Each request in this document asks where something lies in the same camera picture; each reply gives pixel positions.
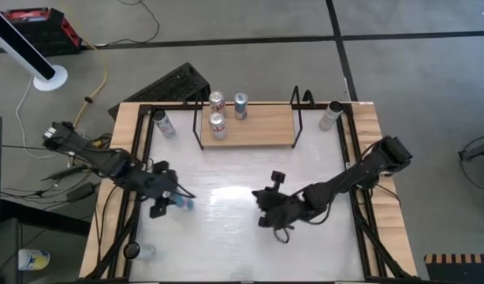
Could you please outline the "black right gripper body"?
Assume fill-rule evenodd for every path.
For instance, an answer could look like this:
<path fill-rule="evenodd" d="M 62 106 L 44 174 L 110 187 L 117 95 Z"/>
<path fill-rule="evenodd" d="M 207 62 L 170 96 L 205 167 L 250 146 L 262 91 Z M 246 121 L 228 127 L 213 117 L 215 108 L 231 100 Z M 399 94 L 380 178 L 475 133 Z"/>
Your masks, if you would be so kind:
<path fill-rule="evenodd" d="M 263 207 L 274 210 L 275 230 L 288 228 L 295 221 L 304 220 L 307 216 L 303 201 L 297 196 L 287 196 L 279 192 L 263 193 Z"/>

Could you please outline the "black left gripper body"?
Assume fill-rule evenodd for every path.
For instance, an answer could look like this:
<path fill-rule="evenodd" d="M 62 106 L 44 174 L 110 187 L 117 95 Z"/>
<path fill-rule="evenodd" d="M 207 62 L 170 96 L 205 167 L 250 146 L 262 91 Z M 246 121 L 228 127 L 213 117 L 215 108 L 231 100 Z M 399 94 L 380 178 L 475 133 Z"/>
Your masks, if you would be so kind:
<path fill-rule="evenodd" d="M 177 177 L 171 173 L 148 174 L 140 186 L 140 192 L 147 197 L 160 197 L 164 192 L 176 191 Z"/>

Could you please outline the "blue silver Red Bull can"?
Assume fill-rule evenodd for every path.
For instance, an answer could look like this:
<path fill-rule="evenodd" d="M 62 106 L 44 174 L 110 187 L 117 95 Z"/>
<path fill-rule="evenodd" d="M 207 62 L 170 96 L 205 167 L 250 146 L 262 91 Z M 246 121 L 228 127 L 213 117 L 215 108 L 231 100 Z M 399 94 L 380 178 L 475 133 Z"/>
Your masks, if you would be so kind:
<path fill-rule="evenodd" d="M 245 120 L 248 117 L 248 97 L 244 93 L 237 93 L 234 96 L 235 117 L 238 120 Z"/>
<path fill-rule="evenodd" d="M 184 211 L 191 211 L 194 208 L 194 202 L 190 198 L 170 192 L 166 193 L 166 198 L 169 200 L 169 205 L 173 205 Z"/>

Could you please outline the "silver can edge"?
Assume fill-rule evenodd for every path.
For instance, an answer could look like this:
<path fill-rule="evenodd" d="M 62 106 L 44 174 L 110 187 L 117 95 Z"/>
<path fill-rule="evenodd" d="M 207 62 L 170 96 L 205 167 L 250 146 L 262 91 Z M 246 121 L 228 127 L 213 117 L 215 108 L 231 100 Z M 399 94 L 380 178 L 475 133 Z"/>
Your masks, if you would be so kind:
<path fill-rule="evenodd" d="M 165 138 L 175 136 L 175 128 L 164 110 L 155 110 L 152 114 L 152 119 Z"/>

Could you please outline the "plain white tall can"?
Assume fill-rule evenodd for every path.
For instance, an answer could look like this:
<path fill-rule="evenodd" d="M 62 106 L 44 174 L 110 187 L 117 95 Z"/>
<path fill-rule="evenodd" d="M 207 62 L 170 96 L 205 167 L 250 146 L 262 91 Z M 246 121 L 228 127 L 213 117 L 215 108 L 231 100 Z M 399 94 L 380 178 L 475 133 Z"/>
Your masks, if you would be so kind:
<path fill-rule="evenodd" d="M 129 242 L 123 249 L 127 260 L 151 260 L 155 257 L 156 249 L 153 245 Z"/>

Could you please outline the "silver Diet Coke can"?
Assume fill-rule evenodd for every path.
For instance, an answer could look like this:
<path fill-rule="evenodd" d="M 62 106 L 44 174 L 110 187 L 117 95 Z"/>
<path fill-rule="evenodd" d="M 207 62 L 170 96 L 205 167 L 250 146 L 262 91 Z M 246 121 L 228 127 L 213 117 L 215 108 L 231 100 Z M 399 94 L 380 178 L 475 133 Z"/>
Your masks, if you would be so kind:
<path fill-rule="evenodd" d="M 215 139 L 224 139 L 227 135 L 225 118 L 221 113 L 214 112 L 208 118 L 210 131 Z"/>
<path fill-rule="evenodd" d="M 225 97 L 220 91 L 211 92 L 209 95 L 211 111 L 226 116 Z"/>

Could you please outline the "silver can corner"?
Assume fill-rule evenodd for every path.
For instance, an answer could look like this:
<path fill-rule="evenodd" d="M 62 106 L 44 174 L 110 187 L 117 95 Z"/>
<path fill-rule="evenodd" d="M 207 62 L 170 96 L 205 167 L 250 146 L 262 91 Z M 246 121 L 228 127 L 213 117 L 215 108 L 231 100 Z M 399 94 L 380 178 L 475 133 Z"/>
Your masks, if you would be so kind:
<path fill-rule="evenodd" d="M 325 112 L 321 120 L 318 123 L 318 127 L 322 131 L 328 131 L 331 129 L 335 124 L 337 119 L 343 113 L 343 106 L 338 101 L 332 101 L 329 103 L 328 107 L 326 108 Z"/>

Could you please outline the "black perforated crate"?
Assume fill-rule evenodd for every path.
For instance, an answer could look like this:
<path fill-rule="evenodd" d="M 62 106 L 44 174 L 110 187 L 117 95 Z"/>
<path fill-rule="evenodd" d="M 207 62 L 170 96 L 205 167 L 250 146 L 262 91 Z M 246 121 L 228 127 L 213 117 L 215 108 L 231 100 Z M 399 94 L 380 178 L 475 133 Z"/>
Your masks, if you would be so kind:
<path fill-rule="evenodd" d="M 165 76 L 154 81 L 123 103 L 141 102 L 194 102 L 196 99 L 208 100 L 210 84 L 189 62 L 175 68 Z"/>

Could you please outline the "white can blue yellow print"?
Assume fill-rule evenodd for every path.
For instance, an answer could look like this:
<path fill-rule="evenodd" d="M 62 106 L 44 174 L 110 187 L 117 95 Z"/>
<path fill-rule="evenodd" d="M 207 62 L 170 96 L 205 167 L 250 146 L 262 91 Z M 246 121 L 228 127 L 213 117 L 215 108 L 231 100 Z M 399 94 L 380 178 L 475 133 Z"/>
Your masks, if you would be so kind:
<path fill-rule="evenodd" d="M 39 249 L 20 249 L 18 251 L 19 271 L 40 271 L 50 262 L 50 253 Z"/>

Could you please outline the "white pole stand black stripe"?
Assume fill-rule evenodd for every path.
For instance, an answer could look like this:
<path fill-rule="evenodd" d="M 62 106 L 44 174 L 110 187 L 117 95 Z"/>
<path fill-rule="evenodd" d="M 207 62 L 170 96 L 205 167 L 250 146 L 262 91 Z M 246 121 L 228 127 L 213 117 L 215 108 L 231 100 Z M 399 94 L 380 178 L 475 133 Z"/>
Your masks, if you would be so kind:
<path fill-rule="evenodd" d="M 66 68 L 51 65 L 1 13 L 0 47 L 29 71 L 34 87 L 41 92 L 59 89 L 68 79 Z"/>

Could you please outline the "black furniture piece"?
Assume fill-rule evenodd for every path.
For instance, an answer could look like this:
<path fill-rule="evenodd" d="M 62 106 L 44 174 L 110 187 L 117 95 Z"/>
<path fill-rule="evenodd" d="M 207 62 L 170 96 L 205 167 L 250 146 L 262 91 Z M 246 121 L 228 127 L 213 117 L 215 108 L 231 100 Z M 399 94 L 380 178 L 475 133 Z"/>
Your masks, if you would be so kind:
<path fill-rule="evenodd" d="M 0 206 L 0 283 L 51 284 L 78 277 L 95 200 L 44 208 L 3 200 Z M 39 271 L 20 271 L 18 251 L 38 249 L 50 253 Z"/>

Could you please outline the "red black tool case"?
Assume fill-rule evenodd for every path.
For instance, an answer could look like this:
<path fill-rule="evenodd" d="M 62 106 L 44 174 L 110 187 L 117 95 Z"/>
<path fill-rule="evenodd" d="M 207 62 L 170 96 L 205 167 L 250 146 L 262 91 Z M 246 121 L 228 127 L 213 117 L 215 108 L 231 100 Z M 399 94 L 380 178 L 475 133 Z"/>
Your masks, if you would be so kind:
<path fill-rule="evenodd" d="M 10 9 L 1 14 L 44 57 L 81 52 L 82 38 L 57 9 Z"/>

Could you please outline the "black orange striped mat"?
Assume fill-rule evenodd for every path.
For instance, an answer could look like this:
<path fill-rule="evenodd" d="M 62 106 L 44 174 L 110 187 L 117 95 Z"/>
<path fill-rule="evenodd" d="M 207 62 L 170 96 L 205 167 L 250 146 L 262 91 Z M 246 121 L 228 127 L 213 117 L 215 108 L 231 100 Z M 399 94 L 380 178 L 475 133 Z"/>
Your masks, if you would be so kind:
<path fill-rule="evenodd" d="M 431 280 L 458 284 L 484 284 L 484 254 L 426 254 Z"/>

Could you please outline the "wooden shelf black metal frame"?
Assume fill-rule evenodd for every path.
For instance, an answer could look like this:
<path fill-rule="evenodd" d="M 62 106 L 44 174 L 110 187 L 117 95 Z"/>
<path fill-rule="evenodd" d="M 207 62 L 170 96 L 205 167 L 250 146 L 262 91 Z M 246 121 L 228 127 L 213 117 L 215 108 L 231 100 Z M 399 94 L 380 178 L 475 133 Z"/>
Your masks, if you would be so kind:
<path fill-rule="evenodd" d="M 217 138 L 209 124 L 211 113 L 207 103 L 195 99 L 192 131 L 204 148 L 290 146 L 294 148 L 303 131 L 298 87 L 294 87 L 287 103 L 250 102 L 249 117 L 235 118 L 233 103 L 228 103 L 225 116 L 226 136 Z"/>

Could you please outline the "black metal table frame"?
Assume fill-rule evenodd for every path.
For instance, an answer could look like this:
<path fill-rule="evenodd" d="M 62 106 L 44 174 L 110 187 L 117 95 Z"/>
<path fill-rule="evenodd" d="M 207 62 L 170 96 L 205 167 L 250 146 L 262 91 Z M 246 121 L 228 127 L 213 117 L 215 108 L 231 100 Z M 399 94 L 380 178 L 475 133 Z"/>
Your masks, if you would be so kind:
<path fill-rule="evenodd" d="M 150 119 L 147 113 L 152 107 L 171 110 L 193 110 L 189 103 L 122 103 L 113 130 L 112 145 L 129 150 L 134 144 L 143 151 Z M 341 123 L 341 134 L 347 139 L 348 158 L 353 160 L 362 151 L 382 137 L 374 104 L 372 102 L 344 102 L 347 113 Z M 120 217 L 128 218 L 133 202 L 123 197 L 123 191 L 113 189 L 114 183 L 103 179 L 95 204 L 97 213 L 92 218 L 91 229 L 87 239 L 84 258 L 79 276 L 90 274 L 97 264 L 97 255 L 106 253 L 113 244 L 117 232 L 117 221 Z M 409 274 L 416 275 L 414 257 L 405 229 L 401 208 L 395 202 L 375 193 L 371 207 L 366 206 L 362 213 L 371 217 L 370 224 L 377 227 L 378 236 L 396 262 Z"/>

